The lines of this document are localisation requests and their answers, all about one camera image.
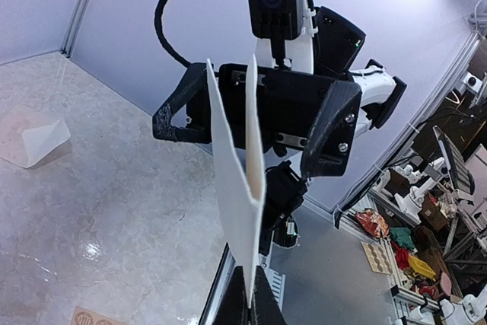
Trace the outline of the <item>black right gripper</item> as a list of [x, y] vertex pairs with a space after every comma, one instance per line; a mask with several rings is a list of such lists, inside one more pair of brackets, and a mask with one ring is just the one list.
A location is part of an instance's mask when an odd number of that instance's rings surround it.
[[[303, 150], [301, 177], [341, 177], [355, 133], [361, 88], [350, 78], [309, 75], [258, 67], [256, 102], [263, 150], [278, 145]], [[217, 82], [236, 148], [244, 147], [247, 67], [223, 64]], [[169, 142], [209, 144], [211, 108], [207, 65], [185, 71], [152, 117], [153, 137]]]

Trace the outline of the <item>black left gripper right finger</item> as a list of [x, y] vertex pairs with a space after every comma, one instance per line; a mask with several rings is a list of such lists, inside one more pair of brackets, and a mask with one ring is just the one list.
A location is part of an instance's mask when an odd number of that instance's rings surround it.
[[272, 293], [269, 281], [261, 266], [256, 268], [249, 324], [286, 325], [285, 318], [279, 309], [278, 302]]

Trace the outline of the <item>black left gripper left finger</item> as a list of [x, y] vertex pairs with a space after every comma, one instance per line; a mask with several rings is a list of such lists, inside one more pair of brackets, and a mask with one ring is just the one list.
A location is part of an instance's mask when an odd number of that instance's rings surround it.
[[224, 291], [213, 288], [205, 305], [205, 324], [248, 324], [249, 308], [242, 266], [236, 266]]

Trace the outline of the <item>cream letter with ornate border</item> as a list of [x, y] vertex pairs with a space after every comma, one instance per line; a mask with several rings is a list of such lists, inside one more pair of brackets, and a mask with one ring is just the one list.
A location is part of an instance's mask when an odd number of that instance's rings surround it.
[[246, 167], [234, 147], [214, 69], [207, 63], [208, 95], [216, 193], [224, 239], [238, 266], [243, 269], [244, 294], [251, 308], [256, 269], [259, 263], [259, 235], [266, 197], [263, 144], [257, 115], [256, 57], [251, 56], [245, 82], [244, 122]]

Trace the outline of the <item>pink envelope with cream flap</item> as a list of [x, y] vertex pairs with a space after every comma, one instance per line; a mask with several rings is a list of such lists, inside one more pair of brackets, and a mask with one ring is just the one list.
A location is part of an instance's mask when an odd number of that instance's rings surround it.
[[1, 159], [28, 169], [70, 138], [63, 118], [9, 115], [1, 120]]

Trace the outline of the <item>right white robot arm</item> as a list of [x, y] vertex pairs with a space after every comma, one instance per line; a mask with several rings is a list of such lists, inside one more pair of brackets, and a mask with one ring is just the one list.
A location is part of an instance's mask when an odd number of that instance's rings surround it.
[[[326, 7], [317, 8], [321, 47], [314, 74], [257, 67], [256, 104], [263, 152], [279, 157], [288, 149], [302, 151], [305, 177], [340, 177], [352, 143], [390, 118], [406, 83], [370, 59], [365, 69], [350, 71], [365, 33]], [[206, 65], [192, 63], [174, 92], [152, 117], [156, 139], [169, 142], [212, 142]], [[220, 66], [215, 77], [234, 146], [245, 147], [245, 65]], [[186, 127], [171, 123], [186, 106]]]

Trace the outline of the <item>brown seal sticker sheet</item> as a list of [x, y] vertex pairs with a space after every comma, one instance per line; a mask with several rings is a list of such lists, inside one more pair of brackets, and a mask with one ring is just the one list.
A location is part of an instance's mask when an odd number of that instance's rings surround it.
[[76, 307], [72, 315], [71, 325], [125, 325], [118, 320], [90, 311], [82, 307]]

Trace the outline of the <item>cluttered shelf of parts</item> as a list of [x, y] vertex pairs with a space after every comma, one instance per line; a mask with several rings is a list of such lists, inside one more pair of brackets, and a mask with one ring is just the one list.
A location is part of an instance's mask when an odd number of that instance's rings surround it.
[[[477, 184], [465, 165], [460, 146], [454, 141], [453, 134], [441, 127], [443, 119], [457, 117], [462, 124], [467, 124], [471, 118], [456, 108], [444, 106], [442, 98], [452, 90], [463, 93], [469, 88], [468, 64], [485, 38], [486, 25], [474, 24], [473, 32], [468, 36], [459, 55], [447, 68], [441, 83], [427, 98], [424, 106], [408, 119], [406, 125], [399, 128], [398, 138], [381, 155], [377, 166], [369, 169], [363, 179], [338, 203], [334, 212], [335, 223], [340, 221], [343, 212], [362, 197], [372, 193], [378, 196], [387, 210], [410, 224], [414, 236], [420, 240], [430, 238], [436, 231], [447, 231], [447, 255], [454, 251], [451, 244], [459, 220], [466, 222], [468, 230], [467, 235], [461, 240], [462, 244], [476, 242], [480, 247], [486, 246], [483, 240], [486, 228], [470, 218], [462, 207], [465, 202], [473, 202], [473, 191]], [[421, 153], [420, 147], [413, 145], [422, 129], [427, 129], [434, 141], [432, 153]], [[404, 157], [408, 151], [419, 153], [418, 157], [409, 156], [406, 159], [419, 169], [418, 182], [412, 183], [404, 196], [384, 196], [382, 188], [395, 174], [394, 168], [399, 167], [398, 158]]]

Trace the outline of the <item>front aluminium rail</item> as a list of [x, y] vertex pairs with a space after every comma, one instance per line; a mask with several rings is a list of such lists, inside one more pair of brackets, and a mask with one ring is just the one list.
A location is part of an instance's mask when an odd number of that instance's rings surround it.
[[274, 292], [269, 272], [263, 265], [256, 267], [251, 295], [247, 295], [243, 267], [237, 265], [226, 245], [199, 323], [284, 324], [279, 302], [271, 301]]

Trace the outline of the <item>right aluminium frame post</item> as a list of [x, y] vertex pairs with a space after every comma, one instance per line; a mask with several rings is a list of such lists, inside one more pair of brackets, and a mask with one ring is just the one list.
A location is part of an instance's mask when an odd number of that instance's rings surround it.
[[84, 20], [84, 16], [86, 10], [88, 9], [89, 3], [90, 0], [76, 1], [72, 16], [65, 32], [64, 39], [62, 41], [62, 45], [60, 47], [60, 53], [63, 54], [66, 58], [71, 57], [73, 49], [75, 48], [75, 43], [78, 38], [78, 34], [81, 29], [81, 25]]

